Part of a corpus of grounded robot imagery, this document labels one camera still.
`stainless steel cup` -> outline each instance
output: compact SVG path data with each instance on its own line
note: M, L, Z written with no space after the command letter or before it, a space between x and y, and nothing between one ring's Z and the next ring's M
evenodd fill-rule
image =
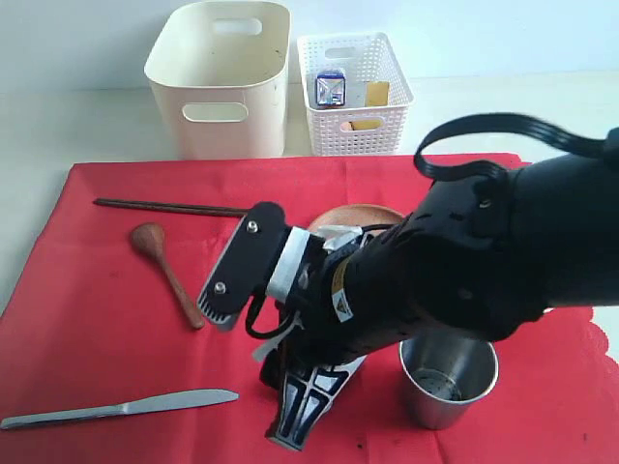
M399 344L404 400L416 422L430 429L452 425L498 378L491 343L449 329L422 328Z

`black strap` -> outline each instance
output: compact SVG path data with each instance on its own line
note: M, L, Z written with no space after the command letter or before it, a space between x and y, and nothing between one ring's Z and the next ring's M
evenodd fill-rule
M476 160L458 166L439 166L427 162L422 151L430 144L445 138L469 133L502 132L517 133L534 138L553 148L586 158L602 158L604 140L580 137L540 119L514 113L475 114L455 119L432 130L422 140L413 162L421 174L435 181L457 181L481 175L501 182L507 171L500 165Z

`warning label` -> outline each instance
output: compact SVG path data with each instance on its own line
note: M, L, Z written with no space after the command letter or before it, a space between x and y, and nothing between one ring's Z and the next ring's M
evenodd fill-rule
M339 263L333 275L333 281L331 282L331 300L340 322L346 322L353 316L348 300L346 299L346 293L344 292L344 274L349 259L350 258L346 258Z

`knife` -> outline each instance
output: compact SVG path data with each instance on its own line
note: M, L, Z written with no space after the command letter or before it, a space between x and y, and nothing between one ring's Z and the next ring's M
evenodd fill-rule
M158 411L173 411L175 409L196 408L199 406L225 403L234 401L238 398L239 393L222 389L177 391L175 393L150 396L148 398L112 406L71 409L55 413L31 414L28 416L6 418L0 422L0 428L9 429L58 421L77 421L111 416L157 413Z

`white storage bin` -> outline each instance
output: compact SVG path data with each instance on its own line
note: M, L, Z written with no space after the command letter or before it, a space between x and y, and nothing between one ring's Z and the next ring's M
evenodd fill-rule
M304 36L297 41L309 124L315 155L391 154L401 138L413 95L396 56L383 33ZM318 73L342 68L346 77L346 105L319 109L314 82ZM387 106L363 107L366 83L389 81ZM374 130L346 130L352 121L378 121Z
M176 10L144 66L181 158L279 157L285 143L290 12L269 2Z

